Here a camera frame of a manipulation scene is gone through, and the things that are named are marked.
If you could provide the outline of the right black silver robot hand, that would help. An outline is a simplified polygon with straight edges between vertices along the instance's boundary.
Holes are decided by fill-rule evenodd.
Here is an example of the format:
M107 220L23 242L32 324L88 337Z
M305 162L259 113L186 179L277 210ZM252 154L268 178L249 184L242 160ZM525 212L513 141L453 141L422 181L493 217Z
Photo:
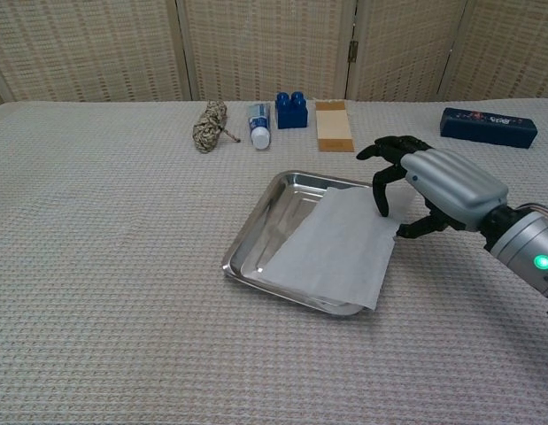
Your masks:
M452 151L436 149L412 135L378 138L356 159L383 158L390 165L375 173L374 201L381 216L390 213L387 185L406 180L425 199L429 214L402 224L397 236L415 239L448 227L475 232L489 213L507 208L508 188L477 164Z

